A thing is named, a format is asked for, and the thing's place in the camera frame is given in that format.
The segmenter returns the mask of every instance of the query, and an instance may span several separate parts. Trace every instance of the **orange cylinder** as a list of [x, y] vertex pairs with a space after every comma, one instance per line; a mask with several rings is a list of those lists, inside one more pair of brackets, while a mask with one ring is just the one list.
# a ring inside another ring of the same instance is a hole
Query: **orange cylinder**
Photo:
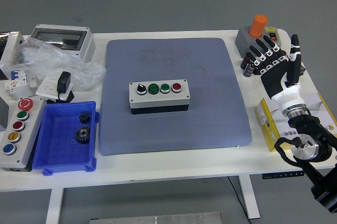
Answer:
[[249, 34], [255, 38], [261, 37], [267, 22], [268, 18], [265, 15], [256, 15], [249, 30]]

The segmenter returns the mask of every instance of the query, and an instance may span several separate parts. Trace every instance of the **white table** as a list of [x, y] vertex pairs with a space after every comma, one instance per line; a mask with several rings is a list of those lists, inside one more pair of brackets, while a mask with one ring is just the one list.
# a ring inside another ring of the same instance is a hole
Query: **white table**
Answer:
[[[284, 30], [279, 29], [282, 49], [290, 51], [290, 38]], [[64, 188], [127, 184], [175, 179], [193, 179], [222, 176], [239, 176], [249, 218], [259, 218], [249, 174], [294, 171], [298, 168], [288, 165], [276, 152], [269, 152], [265, 143], [254, 108], [262, 98], [267, 98], [259, 76], [246, 78], [240, 69], [241, 57], [234, 44], [237, 30], [196, 31], [196, 32], [155, 32], [155, 33], [116, 33], [95, 34], [96, 50], [93, 61], [104, 64], [106, 44], [114, 39], [160, 39], [188, 37], [217, 37], [225, 41], [237, 81], [245, 102], [252, 131], [252, 143], [248, 146], [124, 154], [104, 157], [98, 151], [98, 130], [96, 135], [97, 169], [94, 172], [54, 173], [50, 177], [42, 175], [40, 170], [31, 172], [7, 172], [0, 169], [0, 191], [20, 191], [52, 189], [47, 215], [47, 223], [57, 223], [61, 210]], [[300, 79], [302, 93], [316, 92], [307, 72]], [[72, 102], [94, 100], [100, 111], [102, 82], [92, 91], [74, 93]], [[11, 100], [0, 88], [0, 95], [11, 107], [16, 101]], [[336, 152], [325, 162], [314, 164], [316, 168], [334, 167]]]

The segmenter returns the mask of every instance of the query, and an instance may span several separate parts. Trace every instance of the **yellow button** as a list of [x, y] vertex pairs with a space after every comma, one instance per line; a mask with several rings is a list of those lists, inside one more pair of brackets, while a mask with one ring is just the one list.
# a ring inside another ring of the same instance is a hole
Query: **yellow button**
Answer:
[[10, 133], [8, 135], [8, 141], [12, 142], [12, 143], [16, 143], [18, 141], [20, 141], [21, 139], [21, 135], [17, 132], [13, 132], [13, 133]]

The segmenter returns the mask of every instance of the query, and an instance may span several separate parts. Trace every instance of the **robotic hand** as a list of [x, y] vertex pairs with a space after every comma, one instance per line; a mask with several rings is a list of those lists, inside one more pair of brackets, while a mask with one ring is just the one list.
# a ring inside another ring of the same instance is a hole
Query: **robotic hand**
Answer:
[[[281, 137], [275, 143], [275, 149], [288, 164], [303, 169], [314, 184], [311, 191], [315, 199], [330, 212], [337, 212], [337, 165], [323, 176], [310, 164], [330, 158], [332, 148], [337, 150], [337, 138], [320, 124], [317, 117], [311, 116], [300, 95], [301, 51], [298, 36], [291, 37], [289, 56], [269, 37], [264, 36], [263, 39], [271, 49], [256, 39], [265, 54], [250, 46], [250, 50], [259, 60], [250, 52], [246, 56], [254, 63], [255, 74], [261, 74], [268, 96], [278, 103], [282, 114], [289, 119], [289, 126], [295, 128], [299, 134], [299, 137], [291, 140]], [[280, 147], [284, 142], [291, 145], [295, 161], [290, 160]]]

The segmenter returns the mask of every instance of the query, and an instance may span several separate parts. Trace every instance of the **black switch knob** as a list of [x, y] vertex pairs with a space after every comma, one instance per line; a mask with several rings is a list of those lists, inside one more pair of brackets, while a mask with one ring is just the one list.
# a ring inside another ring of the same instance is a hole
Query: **black switch knob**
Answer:
[[137, 86], [137, 93], [139, 95], [146, 94], [146, 86], [143, 86], [142, 84], [138, 84], [138, 86]]

